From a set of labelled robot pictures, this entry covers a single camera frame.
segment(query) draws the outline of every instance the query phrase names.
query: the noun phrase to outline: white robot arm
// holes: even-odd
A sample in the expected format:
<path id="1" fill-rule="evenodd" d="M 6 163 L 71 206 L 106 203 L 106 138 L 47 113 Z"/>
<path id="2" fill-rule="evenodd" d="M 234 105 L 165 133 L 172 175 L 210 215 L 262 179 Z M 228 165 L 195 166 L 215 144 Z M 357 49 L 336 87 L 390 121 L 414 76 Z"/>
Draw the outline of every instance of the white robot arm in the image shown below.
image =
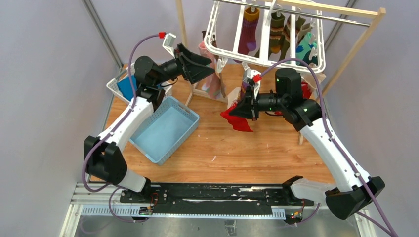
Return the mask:
<path id="1" fill-rule="evenodd" d="M 301 75 L 295 69 L 278 69 L 275 73 L 276 93 L 272 90 L 269 93 L 258 93 L 257 88 L 260 87 L 258 75 L 259 73 L 254 70 L 245 73 L 250 86 L 246 89 L 244 98 L 230 112 L 230 115 L 257 120 L 260 111 L 280 110 L 285 120 L 313 145 L 336 181 L 336 184 L 328 184 L 310 181 L 301 176 L 293 177 L 283 185 L 289 190 L 291 198 L 307 199 L 327 205 L 340 219 L 348 218 L 371 203 L 371 198 L 358 177 L 362 176 L 367 181 L 374 196 L 377 196 L 384 188 L 384 182 L 380 177 L 371 177 L 360 166 L 332 129 L 334 140 L 357 167 L 358 172 L 354 172 L 340 150 L 329 139 L 319 104 L 314 100 L 303 98 Z M 331 128 L 328 119 L 326 119 L 326 124 L 328 128 Z"/>
<path id="2" fill-rule="evenodd" d="M 88 136 L 84 141 L 86 173 L 147 197 L 150 179 L 128 169 L 122 156 L 126 143 L 161 104 L 165 95 L 161 87 L 163 82 L 175 80 L 182 75 L 186 81 L 195 84 L 215 72 L 207 66 L 211 59 L 192 53 L 182 44 L 173 49 L 174 38 L 169 33 L 163 42 L 163 48 L 173 59 L 161 65 L 147 56 L 141 56 L 135 61 L 134 75 L 138 89 L 134 98 L 109 128 L 96 137 Z"/>

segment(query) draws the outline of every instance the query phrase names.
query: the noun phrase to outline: pink sock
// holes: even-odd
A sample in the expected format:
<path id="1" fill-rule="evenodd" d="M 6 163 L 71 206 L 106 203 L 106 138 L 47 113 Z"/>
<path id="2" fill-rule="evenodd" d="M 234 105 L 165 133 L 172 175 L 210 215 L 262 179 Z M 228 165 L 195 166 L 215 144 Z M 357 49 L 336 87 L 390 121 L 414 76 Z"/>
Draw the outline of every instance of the pink sock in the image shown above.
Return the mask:
<path id="1" fill-rule="evenodd" d="M 208 52 L 208 50 L 205 48 L 204 42 L 201 42 L 198 48 L 201 56 L 211 59 L 211 63 L 208 66 L 215 69 L 214 55 Z M 220 78 L 216 73 L 213 73 L 205 78 L 205 84 L 202 86 L 202 90 L 207 92 L 211 98 L 217 99 L 220 98 L 221 87 L 222 85 Z"/>

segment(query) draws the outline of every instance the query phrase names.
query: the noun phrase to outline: blue cloth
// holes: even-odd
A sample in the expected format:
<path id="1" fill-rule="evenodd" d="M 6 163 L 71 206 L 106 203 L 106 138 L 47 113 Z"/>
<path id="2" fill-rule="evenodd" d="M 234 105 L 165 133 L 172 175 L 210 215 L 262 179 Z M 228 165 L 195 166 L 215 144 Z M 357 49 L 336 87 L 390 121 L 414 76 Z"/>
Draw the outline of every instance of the blue cloth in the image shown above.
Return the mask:
<path id="1" fill-rule="evenodd" d="M 137 79 L 132 75 L 132 82 L 134 83 L 135 90 L 137 90 Z M 117 83 L 119 91 L 122 93 L 122 96 L 126 98 L 127 100 L 131 101 L 131 99 L 134 97 L 134 94 L 132 93 L 131 83 L 129 81 L 129 78 L 126 77 L 122 80 L 120 80 Z"/>

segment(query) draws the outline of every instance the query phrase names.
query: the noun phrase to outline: teal sock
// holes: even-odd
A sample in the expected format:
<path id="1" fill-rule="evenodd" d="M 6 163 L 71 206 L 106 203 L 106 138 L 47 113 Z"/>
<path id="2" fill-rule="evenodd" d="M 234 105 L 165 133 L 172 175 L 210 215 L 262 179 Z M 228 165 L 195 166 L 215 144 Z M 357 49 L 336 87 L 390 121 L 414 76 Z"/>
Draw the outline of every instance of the teal sock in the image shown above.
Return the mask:
<path id="1" fill-rule="evenodd" d="M 317 47 L 316 42 L 314 42 L 313 44 L 310 44 L 312 37 L 313 37 L 313 34 L 311 32 L 308 32 L 302 39 L 301 43 L 298 45 L 296 49 L 296 54 L 295 54 L 295 56 L 298 59 L 303 60 L 307 52 L 311 51 L 312 47 Z"/>

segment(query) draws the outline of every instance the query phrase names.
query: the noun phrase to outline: metal rail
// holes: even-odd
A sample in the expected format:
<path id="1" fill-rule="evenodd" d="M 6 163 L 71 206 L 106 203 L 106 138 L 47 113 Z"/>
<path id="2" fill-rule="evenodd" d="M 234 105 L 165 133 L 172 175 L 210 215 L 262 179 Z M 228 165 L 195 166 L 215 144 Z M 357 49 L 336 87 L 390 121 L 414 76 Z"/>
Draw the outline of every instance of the metal rail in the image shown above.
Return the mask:
<path id="1" fill-rule="evenodd" d="M 244 5 L 244 6 L 256 7 L 256 8 L 260 8 L 260 9 L 266 9 L 266 10 L 270 9 L 270 7 L 268 7 L 268 6 L 262 6 L 262 5 L 258 5 L 258 4 L 241 2 L 241 1 L 234 1 L 234 0 L 211 0 L 211 1 L 219 1 L 219 2 L 235 4 L 235 5 Z M 293 10 L 286 10 L 286 9 L 277 8 L 277 7 L 274 7 L 273 10 L 283 12 L 283 13 L 294 14 L 294 15 L 312 17 L 312 18 L 316 18 L 316 19 L 323 19 L 323 20 L 341 22 L 341 23 L 356 25 L 356 26 L 365 26 L 365 27 L 370 26 L 367 23 L 362 23 L 362 22 L 358 22 L 358 21 L 351 21 L 351 20 L 346 20 L 346 19 L 341 19 L 341 18 L 336 18 L 336 17 L 331 17 L 331 16 L 322 16 L 322 15 L 317 15 L 317 14 L 311 14 L 311 13 L 305 13 L 305 12 L 299 12 L 299 11 L 293 11 Z"/>

